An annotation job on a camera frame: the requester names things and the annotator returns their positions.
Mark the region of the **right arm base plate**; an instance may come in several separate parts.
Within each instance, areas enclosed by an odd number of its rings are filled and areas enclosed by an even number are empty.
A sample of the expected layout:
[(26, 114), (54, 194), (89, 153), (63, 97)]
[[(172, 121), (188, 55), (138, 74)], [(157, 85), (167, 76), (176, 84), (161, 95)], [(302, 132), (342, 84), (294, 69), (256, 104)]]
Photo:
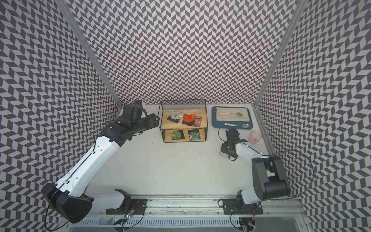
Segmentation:
[(218, 204), (223, 208), (225, 215), (263, 215), (263, 208), (260, 203), (245, 204), (236, 199), (221, 199)]

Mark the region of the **white floral tea bag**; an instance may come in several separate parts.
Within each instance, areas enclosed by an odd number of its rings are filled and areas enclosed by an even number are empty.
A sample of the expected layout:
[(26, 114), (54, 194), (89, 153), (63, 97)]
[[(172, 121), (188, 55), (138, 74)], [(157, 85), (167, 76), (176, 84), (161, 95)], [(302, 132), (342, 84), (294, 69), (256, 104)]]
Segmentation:
[(167, 117), (167, 120), (174, 123), (178, 123), (180, 119), (183, 117), (183, 115), (184, 114), (179, 111), (172, 111), (170, 115)]

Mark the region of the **small red tea bag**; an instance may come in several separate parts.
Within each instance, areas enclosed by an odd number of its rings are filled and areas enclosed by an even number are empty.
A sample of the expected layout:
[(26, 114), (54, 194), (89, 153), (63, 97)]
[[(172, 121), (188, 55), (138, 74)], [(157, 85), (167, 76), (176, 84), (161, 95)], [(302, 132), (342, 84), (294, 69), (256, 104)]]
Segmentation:
[(196, 114), (184, 114), (182, 124), (186, 124), (186, 122), (191, 122), (195, 119)]

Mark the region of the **black wire wooden shelf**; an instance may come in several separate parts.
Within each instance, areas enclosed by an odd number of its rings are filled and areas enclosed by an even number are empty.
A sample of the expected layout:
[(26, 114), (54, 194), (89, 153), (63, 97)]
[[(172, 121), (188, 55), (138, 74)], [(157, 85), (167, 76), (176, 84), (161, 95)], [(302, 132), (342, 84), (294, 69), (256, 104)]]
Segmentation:
[(159, 129), (164, 143), (205, 142), (208, 117), (205, 99), (163, 100)]

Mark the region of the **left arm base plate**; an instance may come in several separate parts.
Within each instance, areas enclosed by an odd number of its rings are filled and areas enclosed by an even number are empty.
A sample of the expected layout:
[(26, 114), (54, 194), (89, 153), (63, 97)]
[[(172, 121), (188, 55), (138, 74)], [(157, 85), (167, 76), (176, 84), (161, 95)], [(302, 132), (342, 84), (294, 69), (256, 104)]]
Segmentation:
[(107, 215), (127, 215), (130, 210), (134, 210), (134, 215), (143, 215), (147, 206), (147, 199), (124, 200), (122, 205), (116, 209), (107, 209)]

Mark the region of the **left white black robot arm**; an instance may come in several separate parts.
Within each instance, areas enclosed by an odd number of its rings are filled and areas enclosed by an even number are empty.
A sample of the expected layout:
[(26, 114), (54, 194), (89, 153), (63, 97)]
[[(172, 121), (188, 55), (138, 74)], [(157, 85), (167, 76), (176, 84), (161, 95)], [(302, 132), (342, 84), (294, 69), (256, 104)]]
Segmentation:
[(42, 195), (49, 206), (70, 223), (78, 223), (89, 213), (123, 209), (129, 211), (131, 195), (122, 189), (112, 193), (87, 194), (93, 176), (125, 142), (143, 131), (158, 127), (159, 117), (148, 114), (141, 101), (127, 104), (122, 114), (105, 126), (92, 148), (55, 184), (47, 183)]

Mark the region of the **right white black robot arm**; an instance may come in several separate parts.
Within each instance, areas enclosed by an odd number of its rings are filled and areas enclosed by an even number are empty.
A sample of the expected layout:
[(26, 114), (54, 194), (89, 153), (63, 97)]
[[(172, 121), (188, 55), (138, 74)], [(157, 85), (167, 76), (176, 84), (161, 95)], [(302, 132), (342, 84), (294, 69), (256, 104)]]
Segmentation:
[(242, 158), (251, 166), (253, 184), (238, 191), (236, 196), (236, 205), (240, 211), (255, 209), (262, 201), (290, 194), (291, 188), (282, 159), (256, 150), (247, 140), (240, 138), (235, 128), (226, 130), (226, 140), (223, 141), (220, 154), (230, 161)]

